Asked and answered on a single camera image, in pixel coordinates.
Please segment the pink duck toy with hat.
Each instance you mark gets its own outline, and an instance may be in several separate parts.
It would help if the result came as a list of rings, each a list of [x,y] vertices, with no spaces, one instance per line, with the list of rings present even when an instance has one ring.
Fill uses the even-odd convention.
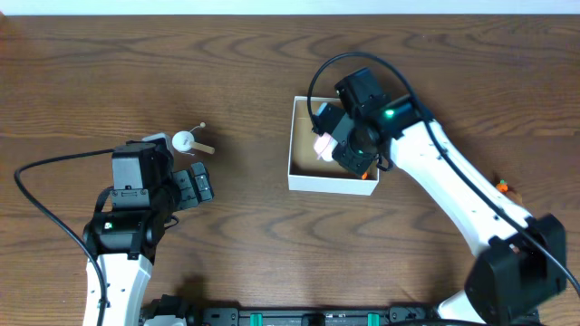
[[[316,136],[313,149],[315,155],[314,170],[316,172],[335,175],[350,174],[361,180],[371,179],[368,170],[358,176],[340,164],[339,156],[343,154],[343,146],[330,134],[325,133],[323,136]]]

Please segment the brown plush toy orange top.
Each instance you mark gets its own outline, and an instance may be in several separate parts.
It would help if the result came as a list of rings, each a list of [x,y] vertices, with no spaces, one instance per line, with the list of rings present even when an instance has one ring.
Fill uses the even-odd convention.
[[[504,179],[500,179],[497,182],[496,189],[517,205],[519,206],[524,205],[523,197],[513,187],[511,187]]]

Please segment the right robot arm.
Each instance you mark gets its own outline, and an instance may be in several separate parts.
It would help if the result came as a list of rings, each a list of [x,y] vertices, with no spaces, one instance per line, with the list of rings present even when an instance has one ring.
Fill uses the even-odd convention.
[[[341,104],[311,110],[318,149],[361,177],[371,164],[411,176],[448,215],[476,261],[462,291],[438,304],[448,321],[510,325],[562,293],[566,231],[552,215],[536,218],[488,182],[454,147],[410,91],[397,100],[363,68],[335,84]]]

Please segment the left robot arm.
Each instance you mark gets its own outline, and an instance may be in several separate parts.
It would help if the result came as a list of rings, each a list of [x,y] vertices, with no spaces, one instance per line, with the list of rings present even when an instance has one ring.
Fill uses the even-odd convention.
[[[178,211],[213,199],[208,171],[200,163],[177,171],[163,134],[129,141],[111,156],[113,184],[99,194],[83,241],[87,263],[86,325],[160,325],[189,321],[184,306],[140,317],[157,246]]]

